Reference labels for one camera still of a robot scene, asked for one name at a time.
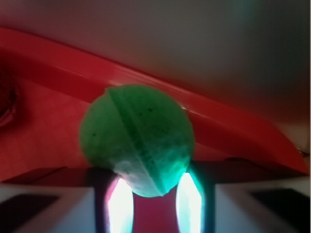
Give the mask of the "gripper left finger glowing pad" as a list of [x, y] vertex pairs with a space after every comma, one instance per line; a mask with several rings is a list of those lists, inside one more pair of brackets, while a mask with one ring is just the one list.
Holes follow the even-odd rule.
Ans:
[[0, 184], [3, 233], [130, 233], [133, 194], [100, 168], [37, 168]]

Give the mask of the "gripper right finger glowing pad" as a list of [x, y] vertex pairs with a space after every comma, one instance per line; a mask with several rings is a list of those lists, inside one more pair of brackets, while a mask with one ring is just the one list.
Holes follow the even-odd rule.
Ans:
[[310, 177], [272, 162], [194, 161], [176, 191], [181, 233], [308, 233]]

